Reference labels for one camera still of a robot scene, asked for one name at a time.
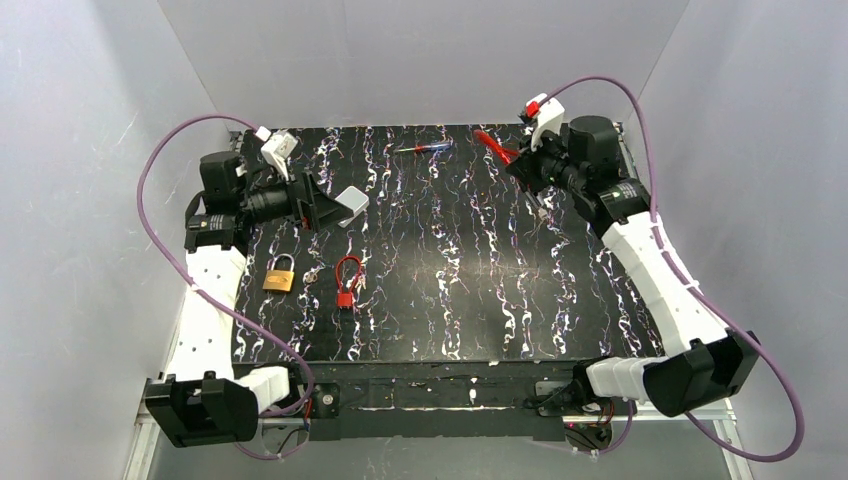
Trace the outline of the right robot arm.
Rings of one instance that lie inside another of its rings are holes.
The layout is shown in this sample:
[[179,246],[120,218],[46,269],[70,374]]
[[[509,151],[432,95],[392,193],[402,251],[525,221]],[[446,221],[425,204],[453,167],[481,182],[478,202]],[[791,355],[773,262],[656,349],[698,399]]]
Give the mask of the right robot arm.
[[614,123],[581,116],[565,126],[531,124],[507,171],[525,191],[567,192],[575,210],[623,266],[660,335],[659,357],[607,357],[580,367],[576,396],[650,402],[676,417],[737,394],[759,352],[751,331],[738,332],[696,299],[696,281],[672,268],[672,251],[644,184],[625,175]]

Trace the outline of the red cable tie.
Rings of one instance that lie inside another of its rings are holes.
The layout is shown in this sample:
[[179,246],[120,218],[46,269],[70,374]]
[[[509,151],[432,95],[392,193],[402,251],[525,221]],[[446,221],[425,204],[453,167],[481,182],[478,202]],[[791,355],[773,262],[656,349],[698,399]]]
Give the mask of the red cable tie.
[[352,310],[355,293],[363,272],[362,261],[355,255],[346,255],[334,269],[337,284],[336,305],[340,310]]

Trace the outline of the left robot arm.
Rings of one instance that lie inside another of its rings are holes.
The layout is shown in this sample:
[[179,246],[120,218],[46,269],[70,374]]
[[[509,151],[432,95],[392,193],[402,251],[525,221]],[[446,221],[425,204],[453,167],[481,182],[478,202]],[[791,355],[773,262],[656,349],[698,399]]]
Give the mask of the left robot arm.
[[285,173],[283,158],[266,155],[278,177],[251,188],[245,160],[234,151],[201,158],[202,189],[186,213],[186,257],[166,259],[187,282],[177,344],[163,378],[149,384],[144,404],[178,448],[251,440],[262,414],[297,412],[307,403],[314,376],[285,365],[255,367],[236,375],[231,358],[237,290],[246,270],[253,228],[285,219],[316,231],[345,226],[369,204],[350,186],[335,197],[320,191],[308,172]]

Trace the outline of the brass padlock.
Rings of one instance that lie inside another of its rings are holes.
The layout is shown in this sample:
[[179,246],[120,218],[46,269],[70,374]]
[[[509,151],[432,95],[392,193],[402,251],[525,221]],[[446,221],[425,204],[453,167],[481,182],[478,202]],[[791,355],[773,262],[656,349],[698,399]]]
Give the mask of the brass padlock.
[[274,257],[268,268],[262,289],[268,293],[289,293],[295,280],[295,257],[289,253]]

